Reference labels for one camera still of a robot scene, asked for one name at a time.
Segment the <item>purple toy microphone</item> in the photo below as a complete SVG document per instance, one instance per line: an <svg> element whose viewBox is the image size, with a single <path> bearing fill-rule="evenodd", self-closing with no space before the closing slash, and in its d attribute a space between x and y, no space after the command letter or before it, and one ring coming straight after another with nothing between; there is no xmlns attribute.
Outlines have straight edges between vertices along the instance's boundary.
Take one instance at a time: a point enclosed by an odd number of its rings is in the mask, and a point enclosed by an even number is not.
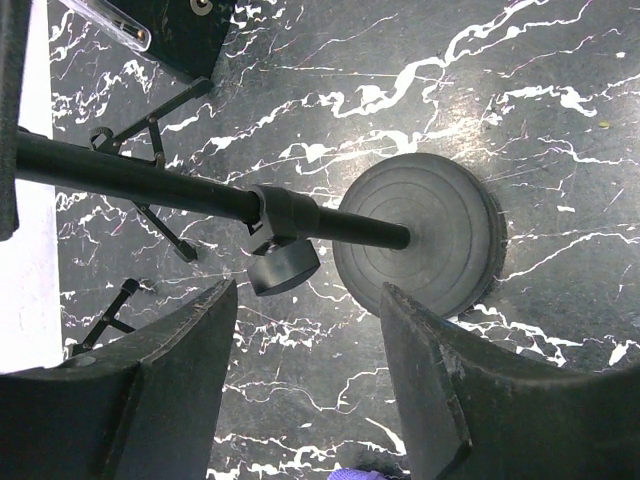
<svg viewBox="0 0 640 480"><path fill-rule="evenodd" d="M386 480L386 477L375 470L342 468L333 471L328 480Z"/></svg>

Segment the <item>black shock mount tripod stand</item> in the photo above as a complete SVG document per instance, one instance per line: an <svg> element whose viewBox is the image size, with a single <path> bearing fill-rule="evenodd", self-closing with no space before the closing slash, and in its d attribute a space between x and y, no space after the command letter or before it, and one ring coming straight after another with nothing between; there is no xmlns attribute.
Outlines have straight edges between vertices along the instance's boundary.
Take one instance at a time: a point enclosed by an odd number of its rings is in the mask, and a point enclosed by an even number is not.
<svg viewBox="0 0 640 480"><path fill-rule="evenodd" d="M140 289L138 280L128 278L120 287L120 292L106 311L93 325L87 336L79 344L73 344L70 356L75 357L91 351L107 328L113 328L121 333L130 334L135 328L122 322L118 318L121 307Z"/></svg>

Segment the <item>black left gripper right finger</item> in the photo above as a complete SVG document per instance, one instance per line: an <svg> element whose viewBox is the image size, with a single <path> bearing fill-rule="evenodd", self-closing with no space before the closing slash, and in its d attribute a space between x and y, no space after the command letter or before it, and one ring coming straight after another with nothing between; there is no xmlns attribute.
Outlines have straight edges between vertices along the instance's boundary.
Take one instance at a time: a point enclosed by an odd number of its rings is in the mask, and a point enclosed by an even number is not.
<svg viewBox="0 0 640 480"><path fill-rule="evenodd" d="M415 479L635 479L639 369L587 374L505 350L383 288L380 322Z"/></svg>

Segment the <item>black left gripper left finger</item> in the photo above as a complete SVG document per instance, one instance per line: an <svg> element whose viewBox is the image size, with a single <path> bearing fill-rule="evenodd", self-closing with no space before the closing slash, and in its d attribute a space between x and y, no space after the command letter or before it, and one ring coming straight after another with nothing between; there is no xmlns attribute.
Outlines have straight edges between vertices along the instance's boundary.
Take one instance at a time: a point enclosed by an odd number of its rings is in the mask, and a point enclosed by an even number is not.
<svg viewBox="0 0 640 480"><path fill-rule="evenodd" d="M5 479L202 479L237 318L219 281L119 340L1 379Z"/></svg>

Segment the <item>black round base stand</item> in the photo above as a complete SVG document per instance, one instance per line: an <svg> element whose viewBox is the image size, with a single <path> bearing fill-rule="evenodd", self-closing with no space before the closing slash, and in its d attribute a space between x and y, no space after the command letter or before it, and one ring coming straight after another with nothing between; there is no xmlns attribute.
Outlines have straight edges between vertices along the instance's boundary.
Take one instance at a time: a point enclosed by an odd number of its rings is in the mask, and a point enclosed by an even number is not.
<svg viewBox="0 0 640 480"><path fill-rule="evenodd" d="M249 233L254 292L277 295L319 267L316 239L333 242L335 266L353 298L379 310L385 285L449 318L479 300L500 271L502 221L492 196L456 162L434 154L388 158L328 209L283 188L239 190L124 157L50 140L18 124L31 5L1 5L1 235L19 221L15 183L70 187L137 203L239 221Z"/></svg>

